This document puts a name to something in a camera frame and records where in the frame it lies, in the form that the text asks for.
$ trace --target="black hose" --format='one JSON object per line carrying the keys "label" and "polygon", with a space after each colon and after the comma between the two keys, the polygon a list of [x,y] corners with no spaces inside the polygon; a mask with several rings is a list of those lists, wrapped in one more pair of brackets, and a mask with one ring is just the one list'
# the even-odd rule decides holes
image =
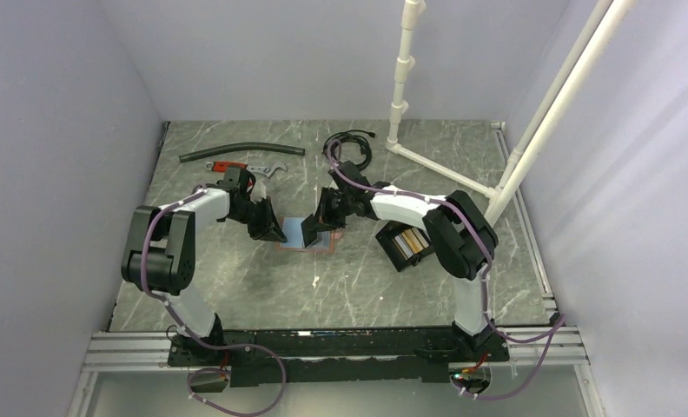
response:
{"label": "black hose", "polygon": [[213,148],[208,148],[204,150],[197,150],[196,152],[190,152],[178,156],[178,160],[183,162],[195,161],[196,159],[208,158],[210,156],[216,156],[220,154],[226,154],[228,152],[236,152],[237,150],[266,150],[269,152],[279,152],[281,154],[299,155],[304,156],[306,150],[304,148],[296,148],[295,146],[288,145],[278,145],[277,143],[264,143],[264,142],[239,142],[230,143],[228,145],[214,146]]}

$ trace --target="red tool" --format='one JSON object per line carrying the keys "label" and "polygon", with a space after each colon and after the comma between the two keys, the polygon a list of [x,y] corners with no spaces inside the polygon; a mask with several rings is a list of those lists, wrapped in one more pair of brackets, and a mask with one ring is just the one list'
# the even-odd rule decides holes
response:
{"label": "red tool", "polygon": [[216,161],[206,163],[206,168],[216,172],[227,172],[227,168],[246,168],[246,163],[241,162],[226,162],[226,161]]}
{"label": "red tool", "polygon": [[278,161],[273,163],[269,167],[253,167],[251,165],[247,165],[246,163],[241,163],[241,162],[226,162],[226,161],[216,161],[216,162],[206,162],[206,169],[210,169],[215,172],[227,172],[227,169],[229,168],[240,168],[240,169],[247,169],[249,172],[253,172],[256,174],[262,174],[266,176],[267,178],[273,176],[276,170],[282,169],[283,171],[287,171],[288,167]]}

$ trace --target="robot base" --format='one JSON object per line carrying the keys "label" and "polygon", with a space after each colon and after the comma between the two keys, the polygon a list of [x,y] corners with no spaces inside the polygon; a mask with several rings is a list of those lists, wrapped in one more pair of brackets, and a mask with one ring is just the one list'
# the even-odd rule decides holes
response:
{"label": "robot base", "polygon": [[[259,344],[286,358],[288,382],[421,379],[441,383],[449,382],[449,363],[476,362],[484,353],[489,354],[488,362],[509,360],[505,341],[496,334],[486,331],[470,337],[455,325],[227,330],[223,340],[229,345]],[[173,343],[173,348],[177,349],[171,348],[171,367],[219,366],[224,356],[202,347],[196,351]],[[254,349],[229,351],[228,364],[231,387],[280,382],[275,360]]]}

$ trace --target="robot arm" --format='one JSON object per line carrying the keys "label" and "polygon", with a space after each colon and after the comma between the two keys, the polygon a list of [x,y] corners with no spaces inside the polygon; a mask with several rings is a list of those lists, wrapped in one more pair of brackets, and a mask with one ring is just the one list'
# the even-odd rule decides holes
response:
{"label": "robot arm", "polygon": [[498,237],[469,196],[463,191],[454,191],[446,196],[427,195],[423,201],[398,194],[399,189],[385,182],[370,186],[367,178],[350,161],[341,163],[338,168],[350,180],[383,192],[358,189],[329,171],[338,188],[322,189],[316,213],[302,223],[306,245],[315,240],[318,232],[345,227],[346,217],[351,214],[420,228],[428,234],[441,266],[452,275],[457,306],[455,324],[469,336],[482,333],[487,323],[482,314],[480,283],[475,278],[486,267],[485,256],[451,210],[430,202],[446,200],[457,207],[478,233],[490,255],[494,255]]}
{"label": "robot arm", "polygon": [[[251,190],[255,177],[245,169],[229,169],[216,184],[207,184],[202,196],[169,211],[157,223],[147,253],[147,284],[161,296],[182,319],[178,331],[188,336],[186,328],[208,344],[223,344],[223,330],[218,316],[205,304],[192,284],[195,271],[195,236],[213,222],[232,219],[246,224],[254,240],[286,242],[269,199],[253,202]],[[140,206],[135,210],[122,259],[122,278],[140,290],[142,245],[152,219],[168,206]],[[193,341],[187,338],[188,345]]]}

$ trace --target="marble table surface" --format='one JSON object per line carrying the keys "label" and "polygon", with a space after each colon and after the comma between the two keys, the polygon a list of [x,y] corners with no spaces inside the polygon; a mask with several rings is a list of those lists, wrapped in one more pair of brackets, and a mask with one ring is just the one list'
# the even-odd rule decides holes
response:
{"label": "marble table surface", "polygon": [[[231,121],[172,122],[160,154],[146,204],[183,198],[199,183],[222,174],[204,168],[207,161],[253,165],[284,162],[287,172],[267,179],[278,217],[305,217],[315,211],[321,187],[331,184],[321,155],[335,132],[365,129],[373,161],[364,175],[425,194],[465,189],[484,211],[487,200],[414,162],[385,149],[387,121]],[[232,142],[274,142],[303,147],[305,156],[264,151],[235,152],[179,163],[193,150]],[[487,121],[405,120],[403,146],[487,185],[499,180],[503,156]],[[342,160],[361,160],[356,145],[345,145]],[[454,300],[448,273],[435,255],[398,273],[374,235],[385,222],[352,215],[332,253],[279,250],[272,242],[248,238],[247,227],[218,223],[196,237],[194,284],[221,317],[224,328],[337,328],[444,325],[453,320]],[[499,246],[491,273],[492,309],[502,325],[546,324],[541,286],[519,214],[511,204],[495,226]],[[122,283],[111,331],[163,330],[172,324],[162,306],[134,285]]]}

